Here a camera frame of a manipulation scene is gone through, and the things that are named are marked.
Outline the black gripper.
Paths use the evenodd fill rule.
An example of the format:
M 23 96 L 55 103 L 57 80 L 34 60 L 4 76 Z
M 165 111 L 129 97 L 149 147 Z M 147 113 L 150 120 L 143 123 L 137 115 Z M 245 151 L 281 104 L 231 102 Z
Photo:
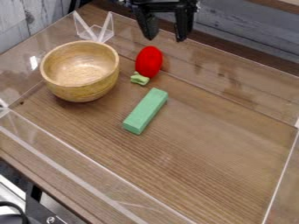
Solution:
M 175 12 L 177 41 L 183 42 L 193 31 L 194 12 L 199 11 L 199 0 L 127 0 L 135 18 L 149 40 L 159 32 L 158 18 L 153 12 Z

